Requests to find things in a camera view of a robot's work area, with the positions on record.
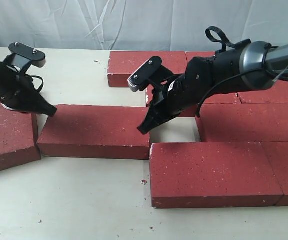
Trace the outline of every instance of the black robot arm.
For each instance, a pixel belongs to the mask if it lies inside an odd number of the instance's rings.
[[[212,31],[220,39],[214,38]],[[265,91],[277,80],[288,82],[288,45],[275,47],[249,39],[232,44],[214,26],[205,34],[210,41],[221,43],[221,50],[212,57],[194,57],[183,74],[173,74],[162,65],[161,58],[153,56],[128,78],[133,92],[153,86],[148,113],[137,127],[141,134],[178,117],[191,106],[197,106],[196,115],[200,117],[201,106],[213,95]]]
[[[31,65],[44,66],[44,53],[18,42],[10,44],[8,49],[11,54],[0,62],[0,104],[10,111],[52,117],[57,109],[39,94],[43,79],[26,74]],[[38,89],[33,85],[33,78],[41,81]]]

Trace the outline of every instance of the white tabletop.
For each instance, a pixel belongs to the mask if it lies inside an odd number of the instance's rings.
[[[28,73],[43,77],[51,104],[145,106],[143,92],[108,88],[108,51],[41,50],[46,65]],[[8,53],[0,48],[0,61]],[[198,138],[193,118],[151,134],[153,142]],[[47,157],[1,171],[0,240],[288,240],[288,207],[154,209],[149,183],[145,160]]]

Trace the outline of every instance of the white fabric backdrop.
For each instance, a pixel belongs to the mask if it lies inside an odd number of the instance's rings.
[[[288,1],[0,0],[0,47],[213,51],[209,26],[232,42],[288,44]]]

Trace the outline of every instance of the table surface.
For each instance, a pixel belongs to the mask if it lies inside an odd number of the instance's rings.
[[[143,92],[108,88],[108,51],[41,50],[45,66],[28,74],[43,77],[51,104],[145,106]],[[7,54],[0,48],[0,61]],[[45,120],[38,116],[39,132]],[[151,135],[153,142],[191,142],[198,131],[193,118],[177,118]],[[1,171],[0,240],[288,240],[288,207],[152,208],[148,164],[44,157]]]

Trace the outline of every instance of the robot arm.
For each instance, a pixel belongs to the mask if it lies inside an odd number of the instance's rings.
[[[31,65],[42,68],[45,55],[18,42],[10,44],[8,49],[11,54],[0,62],[0,104],[10,111],[52,117],[57,109],[39,94],[42,78],[26,74]],[[41,80],[38,89],[33,85],[33,78]]]
[[[211,31],[218,34],[215,39]],[[153,86],[153,99],[140,126],[141,134],[162,125],[191,106],[197,106],[196,116],[204,101],[216,94],[265,91],[277,80],[288,82],[288,45],[274,47],[263,41],[249,39],[232,44],[218,28],[206,31],[211,42],[221,43],[222,49],[212,57],[194,57],[183,74],[173,74],[153,56],[129,78],[131,91],[143,91]]]

